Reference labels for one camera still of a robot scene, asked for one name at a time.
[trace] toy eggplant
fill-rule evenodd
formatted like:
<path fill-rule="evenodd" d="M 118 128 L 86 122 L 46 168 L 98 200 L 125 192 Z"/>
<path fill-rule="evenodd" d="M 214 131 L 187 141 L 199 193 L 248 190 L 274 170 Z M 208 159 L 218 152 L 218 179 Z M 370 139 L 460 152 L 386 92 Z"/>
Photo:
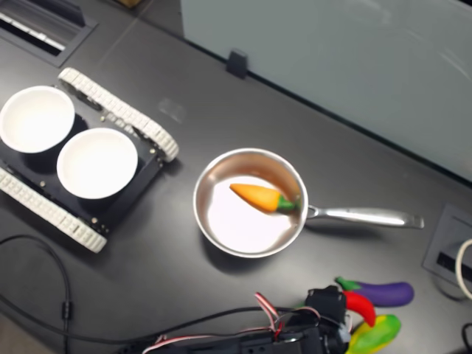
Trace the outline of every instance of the toy eggplant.
<path fill-rule="evenodd" d="M 400 332 L 401 322 L 395 315 L 380 315 L 375 319 L 375 326 L 367 323 L 351 336 L 347 354 L 370 354 L 385 348 Z"/>
<path fill-rule="evenodd" d="M 375 285 L 346 280 L 343 277 L 337 277 L 335 281 L 343 290 L 365 296 L 374 306 L 378 307 L 404 306 L 413 301 L 414 298 L 414 289 L 407 282 Z"/>
<path fill-rule="evenodd" d="M 253 207 L 264 212 L 289 212 L 295 209 L 294 203 L 272 188 L 253 184 L 231 184 L 229 188 Z"/>

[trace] saucepan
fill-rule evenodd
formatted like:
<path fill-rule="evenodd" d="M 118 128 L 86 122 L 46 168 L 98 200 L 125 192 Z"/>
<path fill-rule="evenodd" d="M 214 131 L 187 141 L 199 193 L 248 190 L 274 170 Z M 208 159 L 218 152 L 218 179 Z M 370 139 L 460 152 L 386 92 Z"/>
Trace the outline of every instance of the saucepan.
<path fill-rule="evenodd" d="M 233 183 L 277 189 L 298 207 L 288 214 L 261 212 L 230 190 Z M 211 243 L 224 252 L 246 258 L 282 251 L 295 241 L 305 221 L 311 218 L 424 227 L 422 217 L 395 210 L 311 206 L 303 180 L 294 167 L 275 153 L 255 148 L 229 151 L 210 162 L 195 186 L 193 209 L 201 231 Z"/>

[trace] black table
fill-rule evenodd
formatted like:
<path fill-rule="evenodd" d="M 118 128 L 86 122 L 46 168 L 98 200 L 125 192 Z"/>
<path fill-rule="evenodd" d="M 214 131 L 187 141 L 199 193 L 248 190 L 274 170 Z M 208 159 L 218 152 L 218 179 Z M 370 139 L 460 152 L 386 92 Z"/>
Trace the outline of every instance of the black table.
<path fill-rule="evenodd" d="M 44 224 L 38 218 L 0 195 L 1 237 L 39 235 L 65 262 L 75 303 L 72 331 L 111 339 L 139 336 L 255 305 L 255 291 L 277 305 L 295 305 L 307 289 L 325 287 L 343 275 L 414 285 L 417 296 L 410 306 L 379 311 L 394 313 L 403 323 L 383 353 L 450 353 L 461 347 L 459 332 L 471 319 L 471 303 L 446 299 L 421 263 L 444 204 L 472 212 L 471 190 L 262 83 L 231 76 L 222 63 L 105 0 L 83 1 L 82 6 L 100 25 L 66 65 L 154 117 L 176 138 L 181 152 L 98 255 L 66 236 L 42 235 Z M 4 41 L 0 70 L 1 104 L 24 87 L 55 83 L 60 72 Z M 159 110 L 163 100 L 180 107 L 177 117 Z M 79 113 L 87 109 L 77 104 Z M 314 205 L 400 209 L 423 215 L 426 227 L 415 231 L 312 222 L 293 245 L 273 257 L 226 256 L 200 233 L 192 191 L 208 162 L 242 147 L 284 156 L 303 177 Z M 61 326 L 63 288 L 51 261 L 24 244 L 0 252 L 0 292 Z M 62 350 L 60 336 L 1 310 L 46 345 Z M 223 325 L 231 331 L 263 320 L 260 314 L 238 315 L 191 331 L 221 330 Z M 115 349 L 72 341 L 73 353 Z"/>

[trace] pan handle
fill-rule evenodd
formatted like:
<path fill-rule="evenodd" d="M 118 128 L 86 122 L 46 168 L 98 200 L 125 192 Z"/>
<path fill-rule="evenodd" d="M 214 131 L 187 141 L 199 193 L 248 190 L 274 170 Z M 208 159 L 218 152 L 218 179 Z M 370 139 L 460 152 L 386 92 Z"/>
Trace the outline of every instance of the pan handle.
<path fill-rule="evenodd" d="M 419 215 L 379 208 L 320 209 L 309 205 L 307 219 L 311 218 L 329 218 L 411 229 L 422 229 L 425 226 L 423 218 Z"/>

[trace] power outlet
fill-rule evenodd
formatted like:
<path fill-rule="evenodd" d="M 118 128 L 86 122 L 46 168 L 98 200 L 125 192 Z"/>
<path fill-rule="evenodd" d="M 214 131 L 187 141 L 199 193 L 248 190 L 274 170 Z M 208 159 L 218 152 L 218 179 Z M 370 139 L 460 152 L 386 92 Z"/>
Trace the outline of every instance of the power outlet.
<path fill-rule="evenodd" d="M 453 284 L 457 284 L 455 263 L 459 247 L 472 238 L 472 215 L 446 204 L 428 247 L 423 267 Z M 472 287 L 472 250 L 462 262 L 462 275 Z"/>

